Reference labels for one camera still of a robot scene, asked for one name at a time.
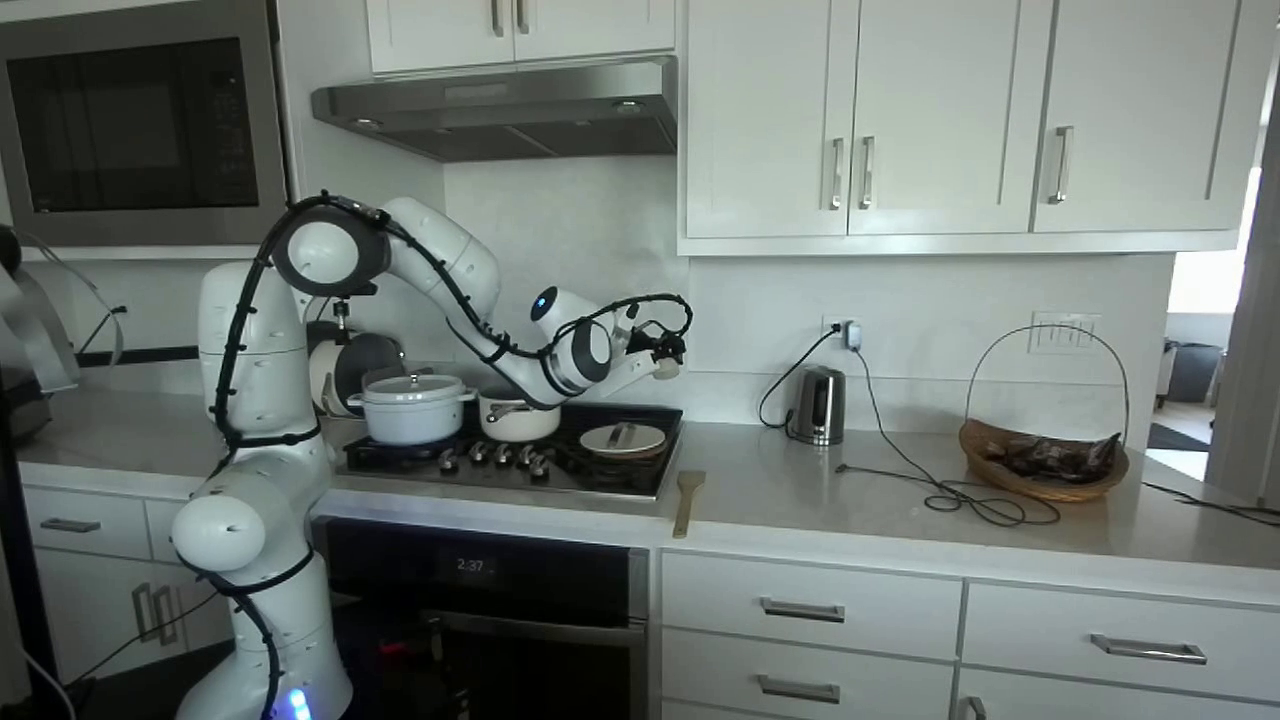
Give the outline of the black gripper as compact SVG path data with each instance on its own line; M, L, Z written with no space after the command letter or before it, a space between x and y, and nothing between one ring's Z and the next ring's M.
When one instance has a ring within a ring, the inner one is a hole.
M673 378L684 366L684 334L660 320L631 324L624 332L622 371L627 378L652 374Z

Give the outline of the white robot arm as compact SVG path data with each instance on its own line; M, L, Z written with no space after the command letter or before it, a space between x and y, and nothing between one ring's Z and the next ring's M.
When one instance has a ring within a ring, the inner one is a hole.
M251 260L210 273L201 287L204 403L223 458L180 505L167 541L230 600L231 653L185 692L177 720L340 720L352 704L327 564L314 541L332 451L314 399L305 309L367 297L384 277L406 279L536 407L684 363L687 327L657 315L657 290L589 305L549 287L533 301L546 339L524 348L488 324L497 257L438 208L413 196L373 208L332 190L293 203Z

